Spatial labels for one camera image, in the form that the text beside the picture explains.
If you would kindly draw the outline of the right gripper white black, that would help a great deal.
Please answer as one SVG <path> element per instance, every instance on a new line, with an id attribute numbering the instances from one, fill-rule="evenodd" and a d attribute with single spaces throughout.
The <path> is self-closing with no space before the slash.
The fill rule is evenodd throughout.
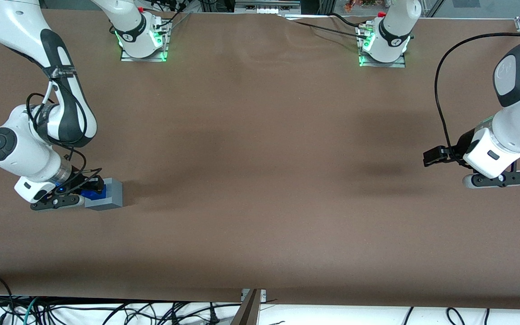
<path id="1" fill-rule="evenodd" d="M 79 194 L 89 191 L 103 192 L 105 185 L 101 176 L 92 177 L 85 183 L 84 180 L 84 175 L 78 175 L 72 169 L 58 169 L 54 172 L 22 176 L 14 189 L 29 203 L 36 203 L 49 195 L 68 194 L 80 184 Z"/>

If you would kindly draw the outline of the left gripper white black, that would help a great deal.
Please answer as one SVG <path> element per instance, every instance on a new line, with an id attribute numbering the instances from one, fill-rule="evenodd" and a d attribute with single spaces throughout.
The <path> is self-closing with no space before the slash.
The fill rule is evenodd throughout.
<path id="1" fill-rule="evenodd" d="M 455 146 L 434 147 L 423 153 L 423 166 L 448 164 L 459 156 L 480 174 L 496 178 L 512 163 L 520 159 L 520 152 L 509 148 L 508 142 L 519 142 L 516 128 L 474 128 L 462 135 Z"/>

